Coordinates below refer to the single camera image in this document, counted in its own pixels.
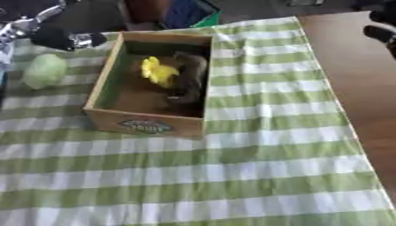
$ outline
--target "box label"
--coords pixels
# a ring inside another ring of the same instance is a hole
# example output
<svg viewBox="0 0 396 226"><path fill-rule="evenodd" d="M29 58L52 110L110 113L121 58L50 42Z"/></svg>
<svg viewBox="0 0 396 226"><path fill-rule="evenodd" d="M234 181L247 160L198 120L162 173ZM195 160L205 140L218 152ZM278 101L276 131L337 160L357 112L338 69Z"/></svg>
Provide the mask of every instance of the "box label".
<svg viewBox="0 0 396 226"><path fill-rule="evenodd" d="M128 127L133 131L151 135L161 134L172 130L172 128L165 123L149 120L126 120L119 124Z"/></svg>

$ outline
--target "tablecloth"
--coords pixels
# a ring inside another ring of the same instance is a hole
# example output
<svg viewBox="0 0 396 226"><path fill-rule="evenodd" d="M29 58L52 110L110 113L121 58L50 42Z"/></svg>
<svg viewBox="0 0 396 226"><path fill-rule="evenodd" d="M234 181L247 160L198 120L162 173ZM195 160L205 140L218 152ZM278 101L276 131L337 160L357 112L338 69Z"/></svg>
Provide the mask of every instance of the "tablecloth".
<svg viewBox="0 0 396 226"><path fill-rule="evenodd" d="M181 32L215 37L203 140L92 128L81 107L113 41L75 53L16 43L1 225L395 225L297 18ZM43 52L68 74L28 90L22 70Z"/></svg>

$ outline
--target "yellow rubber duck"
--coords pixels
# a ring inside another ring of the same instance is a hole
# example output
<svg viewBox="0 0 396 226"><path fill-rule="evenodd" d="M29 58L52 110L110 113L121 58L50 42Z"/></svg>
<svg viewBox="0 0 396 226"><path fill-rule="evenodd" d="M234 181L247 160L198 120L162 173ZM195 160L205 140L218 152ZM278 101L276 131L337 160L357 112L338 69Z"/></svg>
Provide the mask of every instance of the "yellow rubber duck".
<svg viewBox="0 0 396 226"><path fill-rule="evenodd" d="M163 88L173 86L172 77L179 76L180 72L171 66L160 64L158 58L151 56L141 64L141 76Z"/></svg>

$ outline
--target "green cabbage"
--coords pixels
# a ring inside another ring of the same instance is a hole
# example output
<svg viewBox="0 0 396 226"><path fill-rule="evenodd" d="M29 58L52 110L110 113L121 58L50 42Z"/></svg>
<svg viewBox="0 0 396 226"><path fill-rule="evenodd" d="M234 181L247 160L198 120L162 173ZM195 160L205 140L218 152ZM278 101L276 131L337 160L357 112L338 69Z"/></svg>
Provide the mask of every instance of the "green cabbage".
<svg viewBox="0 0 396 226"><path fill-rule="evenodd" d="M65 75L67 62L54 55L36 57L25 69L22 82L33 89L56 85Z"/></svg>

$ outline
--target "wooden box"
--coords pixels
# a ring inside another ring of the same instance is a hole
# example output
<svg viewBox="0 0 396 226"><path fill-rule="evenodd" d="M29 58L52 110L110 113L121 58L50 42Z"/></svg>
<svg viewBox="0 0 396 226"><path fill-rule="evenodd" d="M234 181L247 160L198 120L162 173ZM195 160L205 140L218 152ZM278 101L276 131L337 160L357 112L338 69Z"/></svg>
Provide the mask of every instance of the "wooden box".
<svg viewBox="0 0 396 226"><path fill-rule="evenodd" d="M205 104L197 108L170 107L165 100L166 89L141 76L141 62L153 56L171 65L176 51L209 61L211 43L210 36L121 33L84 111L100 131L201 138ZM206 96L207 84L204 86Z"/></svg>

